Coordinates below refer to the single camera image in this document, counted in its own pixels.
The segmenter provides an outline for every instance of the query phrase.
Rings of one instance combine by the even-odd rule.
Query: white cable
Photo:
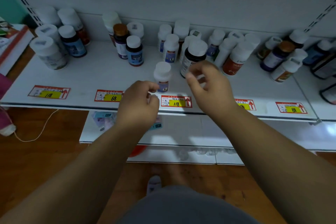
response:
[[[10,120],[11,124],[14,125],[14,123],[12,122],[12,120],[11,120],[10,116],[8,115],[8,113],[6,112],[6,110],[5,110],[4,108],[2,108],[2,107],[0,107],[0,108],[1,108],[1,110],[2,110],[3,112],[5,112],[5,114],[7,115],[8,119]],[[42,135],[42,133],[43,133],[43,131],[44,131],[44,129],[45,129],[45,126],[46,126],[47,123],[48,123],[48,120],[49,120],[49,119],[51,118],[51,116],[52,116],[55,112],[57,112],[58,110],[59,110],[59,109],[57,109],[56,111],[54,111],[54,112],[49,116],[49,118],[47,119],[47,121],[45,122],[45,124],[44,124],[44,126],[43,126],[43,129],[42,129],[41,133],[40,133],[39,136],[36,137],[35,139],[33,139],[33,140],[29,140],[29,141],[23,141],[23,140],[21,140],[21,139],[17,136],[17,134],[16,134],[15,131],[14,131],[14,135],[15,135],[15,137],[16,137],[17,139],[19,139],[21,142],[32,142],[32,141],[37,140],[37,139]]]

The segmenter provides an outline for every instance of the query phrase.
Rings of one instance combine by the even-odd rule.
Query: left hand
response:
[[[159,86],[154,82],[136,81],[124,93],[118,108],[116,126],[145,133],[155,122],[160,101],[156,95]]]

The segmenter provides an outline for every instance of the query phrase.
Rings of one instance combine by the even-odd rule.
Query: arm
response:
[[[115,125],[0,223],[96,223],[128,156],[155,122],[159,99],[152,95],[148,103],[146,97],[158,87],[141,81],[130,86],[120,102]]]
[[[334,223],[336,168],[239,107],[228,79],[209,62],[190,71],[186,79],[197,104],[229,138],[285,220]],[[197,80],[200,74],[205,77]]]

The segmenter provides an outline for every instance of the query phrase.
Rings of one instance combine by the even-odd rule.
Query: yellow price sticker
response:
[[[43,90],[39,94],[39,97],[42,97],[42,98],[60,98],[61,94],[62,93],[60,91],[47,91],[47,90]]]
[[[123,95],[106,94],[104,101],[120,102]]]
[[[245,110],[251,110],[249,104],[237,103],[241,108]]]
[[[184,99],[180,100],[169,100],[169,106],[174,107],[186,107],[186,101]]]
[[[292,113],[302,113],[300,108],[297,106],[285,106],[287,112],[292,112]]]

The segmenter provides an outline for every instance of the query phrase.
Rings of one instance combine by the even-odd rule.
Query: brown bottle cap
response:
[[[127,35],[128,29],[125,24],[118,23],[113,26],[113,32],[117,36],[123,36],[123,35]]]
[[[283,52],[292,52],[295,50],[295,45],[289,41],[282,41],[278,47]]]

